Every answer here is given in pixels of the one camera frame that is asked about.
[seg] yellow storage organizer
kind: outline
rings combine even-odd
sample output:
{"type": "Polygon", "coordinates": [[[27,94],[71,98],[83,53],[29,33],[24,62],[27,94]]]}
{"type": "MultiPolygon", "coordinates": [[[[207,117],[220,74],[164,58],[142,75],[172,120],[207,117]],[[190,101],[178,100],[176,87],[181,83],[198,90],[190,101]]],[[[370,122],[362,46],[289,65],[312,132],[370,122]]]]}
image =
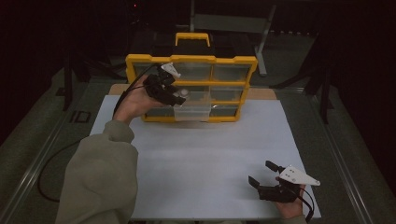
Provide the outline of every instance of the yellow storage organizer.
{"type": "MultiPolygon", "coordinates": [[[[203,39],[210,46],[207,34],[178,33],[179,39],[203,39]]],[[[129,83],[153,63],[173,63],[181,74],[174,83],[189,93],[182,105],[151,109],[144,121],[175,122],[199,120],[207,122],[237,121],[248,94],[249,81],[256,70],[254,56],[217,58],[214,55],[171,55],[153,57],[149,54],[129,54],[126,57],[126,74],[129,83]]],[[[147,74],[157,73],[156,67],[147,74]]]]}

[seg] gray sweatshirt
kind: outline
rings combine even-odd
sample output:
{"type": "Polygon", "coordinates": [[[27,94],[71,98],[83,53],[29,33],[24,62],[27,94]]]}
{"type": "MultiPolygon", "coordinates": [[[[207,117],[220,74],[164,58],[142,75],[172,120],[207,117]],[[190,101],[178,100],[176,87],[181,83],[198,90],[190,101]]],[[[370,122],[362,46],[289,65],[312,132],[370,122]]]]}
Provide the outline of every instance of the gray sweatshirt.
{"type": "MultiPolygon", "coordinates": [[[[103,133],[83,139],[65,172],[56,223],[128,223],[137,194],[134,133],[111,120],[103,133]]],[[[306,223],[304,216],[283,219],[306,223]]]]}

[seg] dark floor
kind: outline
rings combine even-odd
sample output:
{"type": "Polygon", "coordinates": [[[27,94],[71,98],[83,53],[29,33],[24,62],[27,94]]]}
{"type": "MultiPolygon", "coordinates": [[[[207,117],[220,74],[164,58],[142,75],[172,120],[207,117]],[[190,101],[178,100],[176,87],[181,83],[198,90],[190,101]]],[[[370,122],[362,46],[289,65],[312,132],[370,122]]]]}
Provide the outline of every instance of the dark floor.
{"type": "MultiPolygon", "coordinates": [[[[268,76],[256,74],[251,85],[268,87],[296,75],[313,40],[270,35],[263,52],[268,76]]],[[[103,97],[112,84],[120,83],[104,76],[94,77],[90,83],[75,82],[74,103],[63,112],[64,98],[55,96],[63,85],[62,74],[54,76],[52,87],[0,148],[0,223],[54,222],[58,204],[38,193],[36,174],[51,155],[90,133],[103,97]],[[76,122],[74,111],[91,113],[91,118],[76,122]]],[[[325,125],[318,116],[317,97],[302,92],[305,82],[276,91],[276,96],[285,109],[306,171],[322,183],[313,188],[322,218],[311,223],[395,223],[396,200],[337,89],[331,90],[333,109],[328,111],[329,124],[325,125]]],[[[51,198],[59,198],[64,168],[76,147],[65,148],[43,172],[41,187],[51,198]]]]}

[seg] person's left hand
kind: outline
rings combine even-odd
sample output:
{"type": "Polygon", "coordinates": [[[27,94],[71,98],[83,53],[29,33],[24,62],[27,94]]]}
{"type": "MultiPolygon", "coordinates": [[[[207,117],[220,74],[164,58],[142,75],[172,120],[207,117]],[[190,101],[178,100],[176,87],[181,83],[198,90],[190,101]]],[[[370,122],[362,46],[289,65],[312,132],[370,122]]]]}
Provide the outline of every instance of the person's left hand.
{"type": "MultiPolygon", "coordinates": [[[[139,78],[134,84],[134,88],[143,86],[143,81],[147,77],[147,75],[143,75],[139,78]]],[[[159,106],[163,106],[163,104],[149,97],[144,87],[134,89],[128,92],[128,95],[123,99],[113,119],[120,120],[129,125],[132,119],[142,116],[152,107],[159,106]]]]}

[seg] sleeve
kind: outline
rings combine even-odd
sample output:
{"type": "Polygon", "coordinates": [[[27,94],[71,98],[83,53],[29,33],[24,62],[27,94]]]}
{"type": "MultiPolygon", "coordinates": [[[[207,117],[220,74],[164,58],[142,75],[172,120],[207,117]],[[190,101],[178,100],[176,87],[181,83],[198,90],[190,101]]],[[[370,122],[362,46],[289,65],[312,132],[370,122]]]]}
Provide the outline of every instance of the sleeve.
{"type": "Polygon", "coordinates": [[[137,150],[128,125],[111,120],[83,139],[68,163],[56,223],[128,223],[137,193],[137,150]]]}
{"type": "Polygon", "coordinates": [[[306,224],[305,216],[300,215],[298,217],[292,217],[287,219],[282,219],[282,224],[306,224]]]}

